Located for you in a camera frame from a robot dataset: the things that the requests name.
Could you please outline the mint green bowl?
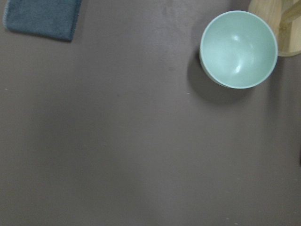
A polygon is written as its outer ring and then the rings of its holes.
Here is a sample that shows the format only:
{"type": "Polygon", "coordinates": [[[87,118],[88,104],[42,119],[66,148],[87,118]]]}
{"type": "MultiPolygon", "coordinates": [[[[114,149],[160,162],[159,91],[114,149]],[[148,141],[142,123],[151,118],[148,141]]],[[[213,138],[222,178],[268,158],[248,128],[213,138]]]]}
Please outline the mint green bowl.
{"type": "Polygon", "coordinates": [[[269,25],[250,12],[234,10],[214,18],[205,28],[199,60],[215,83],[248,89],[264,82],[278,56],[276,37],[269,25]]]}

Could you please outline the grey folded cloth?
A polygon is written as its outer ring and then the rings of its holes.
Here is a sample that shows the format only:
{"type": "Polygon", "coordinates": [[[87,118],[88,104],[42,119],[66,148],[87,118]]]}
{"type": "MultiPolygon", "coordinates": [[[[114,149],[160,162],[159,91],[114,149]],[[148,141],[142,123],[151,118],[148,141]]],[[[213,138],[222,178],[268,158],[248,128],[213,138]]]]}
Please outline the grey folded cloth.
{"type": "Polygon", "coordinates": [[[80,0],[8,0],[3,25],[13,32],[72,41],[80,0]]]}

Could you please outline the wooden cup stand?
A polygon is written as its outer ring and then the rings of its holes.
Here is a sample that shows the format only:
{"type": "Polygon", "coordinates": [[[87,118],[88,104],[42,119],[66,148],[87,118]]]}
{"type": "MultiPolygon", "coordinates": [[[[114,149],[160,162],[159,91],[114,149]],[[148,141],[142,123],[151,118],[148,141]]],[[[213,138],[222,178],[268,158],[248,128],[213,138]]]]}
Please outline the wooden cup stand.
{"type": "Polygon", "coordinates": [[[299,0],[252,0],[248,12],[259,16],[270,26],[277,39],[280,57],[293,57],[301,53],[299,0]]]}

